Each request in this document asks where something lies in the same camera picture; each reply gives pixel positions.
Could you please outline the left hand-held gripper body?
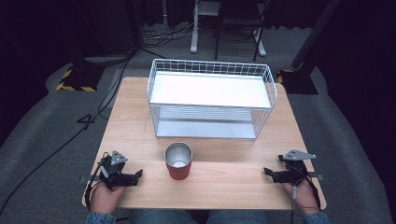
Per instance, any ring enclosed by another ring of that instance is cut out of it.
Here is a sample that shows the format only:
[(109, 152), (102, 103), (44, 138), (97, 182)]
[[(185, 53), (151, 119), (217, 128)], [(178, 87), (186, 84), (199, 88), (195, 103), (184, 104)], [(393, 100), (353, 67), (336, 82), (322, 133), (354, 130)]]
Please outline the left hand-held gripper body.
[(99, 161), (99, 179), (109, 188), (128, 187), (126, 186), (127, 179), (137, 179), (138, 177), (122, 172), (127, 161), (128, 158), (120, 154), (117, 150), (113, 150), (111, 155), (106, 154)]

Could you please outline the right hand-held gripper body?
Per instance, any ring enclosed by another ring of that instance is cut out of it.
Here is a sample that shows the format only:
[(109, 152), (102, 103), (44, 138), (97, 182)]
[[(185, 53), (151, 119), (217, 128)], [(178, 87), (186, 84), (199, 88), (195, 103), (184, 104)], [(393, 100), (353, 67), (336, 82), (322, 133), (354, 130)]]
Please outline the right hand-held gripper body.
[(273, 176), (283, 176), (285, 183), (297, 183), (299, 180), (309, 176), (304, 160), (314, 160), (317, 156), (291, 149), (285, 155), (279, 155), (278, 159), (285, 165), (286, 170), (274, 172)]

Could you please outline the person's right hand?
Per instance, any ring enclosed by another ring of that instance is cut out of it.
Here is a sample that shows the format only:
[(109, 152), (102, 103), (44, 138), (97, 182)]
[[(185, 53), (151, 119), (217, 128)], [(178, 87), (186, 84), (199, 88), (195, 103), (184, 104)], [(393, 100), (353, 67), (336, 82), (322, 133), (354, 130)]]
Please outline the person's right hand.
[(303, 180), (297, 187), (291, 183), (282, 183), (283, 189), (292, 196), (296, 195), (294, 204), (299, 208), (304, 216), (312, 215), (320, 211), (314, 196), (314, 191), (306, 180)]

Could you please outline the person's left hand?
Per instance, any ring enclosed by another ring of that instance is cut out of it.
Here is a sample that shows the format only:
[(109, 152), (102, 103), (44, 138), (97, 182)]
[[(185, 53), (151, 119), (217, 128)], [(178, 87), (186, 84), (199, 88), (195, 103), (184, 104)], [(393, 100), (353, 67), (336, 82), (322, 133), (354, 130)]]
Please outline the person's left hand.
[(109, 189), (105, 183), (98, 183), (91, 194), (91, 212), (111, 215), (126, 190), (126, 187)]

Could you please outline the red cup with steel inside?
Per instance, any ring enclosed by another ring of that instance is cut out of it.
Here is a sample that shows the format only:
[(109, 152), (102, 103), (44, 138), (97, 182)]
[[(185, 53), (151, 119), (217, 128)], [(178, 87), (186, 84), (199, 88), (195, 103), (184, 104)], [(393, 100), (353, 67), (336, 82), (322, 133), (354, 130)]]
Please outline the red cup with steel inside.
[(192, 157), (192, 150), (187, 144), (170, 144), (164, 151), (164, 161), (169, 175), (175, 180), (185, 179), (190, 173)]

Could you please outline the black stand with slanted pole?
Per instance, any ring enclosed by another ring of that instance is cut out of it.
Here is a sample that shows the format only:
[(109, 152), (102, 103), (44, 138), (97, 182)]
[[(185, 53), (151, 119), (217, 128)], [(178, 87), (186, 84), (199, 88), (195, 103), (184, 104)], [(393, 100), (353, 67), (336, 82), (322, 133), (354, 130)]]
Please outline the black stand with slanted pole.
[(330, 0), (318, 18), (313, 30), (291, 63), (291, 69), (279, 70), (277, 82), (288, 94), (317, 94), (311, 73), (329, 47), (332, 15), (341, 0)]

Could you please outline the black base with striped tape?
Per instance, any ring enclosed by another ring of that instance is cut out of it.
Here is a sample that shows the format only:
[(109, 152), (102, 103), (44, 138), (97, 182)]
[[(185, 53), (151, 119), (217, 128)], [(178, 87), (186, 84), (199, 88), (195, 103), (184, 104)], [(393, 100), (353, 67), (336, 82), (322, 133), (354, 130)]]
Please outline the black base with striped tape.
[(105, 67), (85, 60), (73, 62), (56, 87), (57, 91), (97, 91)]

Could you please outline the black folding chair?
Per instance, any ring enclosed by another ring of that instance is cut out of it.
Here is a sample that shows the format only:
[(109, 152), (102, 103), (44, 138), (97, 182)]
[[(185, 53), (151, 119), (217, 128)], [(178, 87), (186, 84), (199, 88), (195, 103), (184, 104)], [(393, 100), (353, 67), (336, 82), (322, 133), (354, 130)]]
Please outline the black folding chair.
[(267, 8), (272, 0), (220, 0), (218, 19), (214, 37), (216, 38), (215, 59), (219, 56), (219, 44), (226, 42), (220, 38), (220, 31), (224, 29), (248, 30), (248, 38), (254, 41), (255, 52), (253, 61), (260, 55), (262, 45), (262, 31)]

